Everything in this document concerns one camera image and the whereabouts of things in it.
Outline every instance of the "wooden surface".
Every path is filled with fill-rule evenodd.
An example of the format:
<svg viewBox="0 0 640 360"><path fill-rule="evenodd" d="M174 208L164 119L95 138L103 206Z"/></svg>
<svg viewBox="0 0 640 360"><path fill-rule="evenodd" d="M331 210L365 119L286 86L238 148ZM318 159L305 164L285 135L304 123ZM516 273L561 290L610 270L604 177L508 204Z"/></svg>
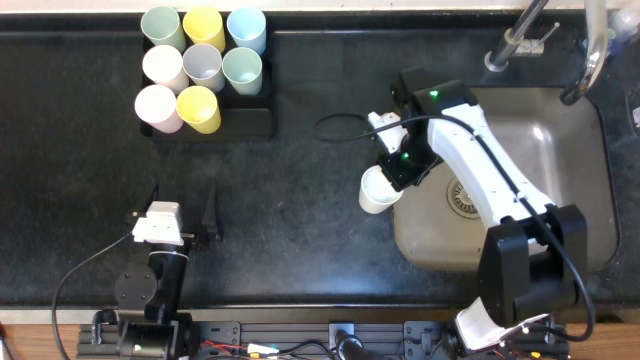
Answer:
<svg viewBox="0 0 640 360"><path fill-rule="evenodd" d="M75 355L78 325L61 325L62 343ZM582 332L583 325L570 325L570 333ZM61 359L50 325L6 325L7 343L15 360ZM573 360L640 359L640 324L598 324L585 343L571 345Z"/></svg>

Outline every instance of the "black tray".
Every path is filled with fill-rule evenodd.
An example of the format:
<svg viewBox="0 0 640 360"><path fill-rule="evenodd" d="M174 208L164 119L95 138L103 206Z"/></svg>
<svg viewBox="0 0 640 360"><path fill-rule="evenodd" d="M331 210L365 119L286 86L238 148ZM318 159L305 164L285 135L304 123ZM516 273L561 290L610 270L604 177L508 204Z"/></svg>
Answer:
<svg viewBox="0 0 640 360"><path fill-rule="evenodd" d="M222 14L225 30L226 47L224 57L231 49L237 46L226 29L228 14ZM153 126L140 120L140 132L142 135L158 141L166 142L246 142L267 141L275 131L273 117L273 81L271 66L271 32L267 24L267 49L260 55L262 58L262 89L257 95L240 95L233 86L226 81L224 88L216 94L218 109L222 122L220 128L212 134L201 134L188 124L184 124L180 130L172 134L166 134L156 130ZM154 45L147 37L143 37L142 49L147 53ZM193 45L189 36L185 33L187 48ZM142 88L153 85L153 81L142 73ZM189 86L195 83L189 79Z"/></svg>

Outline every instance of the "faucet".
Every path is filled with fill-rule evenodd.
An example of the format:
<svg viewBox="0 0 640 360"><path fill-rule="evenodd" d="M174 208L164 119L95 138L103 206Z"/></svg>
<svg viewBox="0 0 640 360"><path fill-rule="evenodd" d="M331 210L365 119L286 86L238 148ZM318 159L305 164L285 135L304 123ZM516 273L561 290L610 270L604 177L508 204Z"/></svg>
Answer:
<svg viewBox="0 0 640 360"><path fill-rule="evenodd" d="M487 53L484 58L484 63L489 70L500 72L507 68L509 59L523 43L524 34L548 2L549 0L533 0L513 28L505 31L496 48ZM565 105L575 104L589 91L598 78L607 57L609 38L605 1L584 0L584 7L588 36L586 59L583 71L576 82L567 87L560 95L560 101Z"/></svg>

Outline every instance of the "drain strainer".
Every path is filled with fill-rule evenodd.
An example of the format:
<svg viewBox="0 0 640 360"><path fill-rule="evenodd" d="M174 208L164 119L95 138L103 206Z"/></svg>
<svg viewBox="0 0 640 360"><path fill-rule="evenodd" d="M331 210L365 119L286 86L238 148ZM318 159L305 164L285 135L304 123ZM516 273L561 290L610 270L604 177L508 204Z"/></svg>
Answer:
<svg viewBox="0 0 640 360"><path fill-rule="evenodd" d="M477 219L480 217L478 209L473 205L467 190L460 184L458 178L453 178L447 186L447 202L449 206L458 215L466 217L468 219Z"/></svg>

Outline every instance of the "countertop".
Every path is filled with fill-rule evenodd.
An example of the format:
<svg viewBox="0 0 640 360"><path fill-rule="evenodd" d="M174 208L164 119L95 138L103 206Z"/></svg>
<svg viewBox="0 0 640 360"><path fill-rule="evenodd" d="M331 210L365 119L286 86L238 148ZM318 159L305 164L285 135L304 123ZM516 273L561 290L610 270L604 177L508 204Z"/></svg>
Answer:
<svg viewBox="0 0 640 360"><path fill-rule="evenodd" d="M155 143L139 132L139 15L5 17L0 26L0 306L47 306L60 278L127 231L125 214L155 182L184 189L215 182L225 239L194 252L182 306L361 304L466 306L472 272L409 263L391 211L368 215L359 180L374 144L312 140L335 112L392 109L398 71L471 86L560 87L583 64L576 13L547 13L532 29L561 28L540 58L491 73L484 54L512 13L270 14L277 130L264 143ZM640 46L603 70L589 93L603 118L620 247L591 274L600 305L640 301ZM358 130L345 128L344 131ZM74 275L67 307L113 306L113 285L148 248L123 244Z"/></svg>

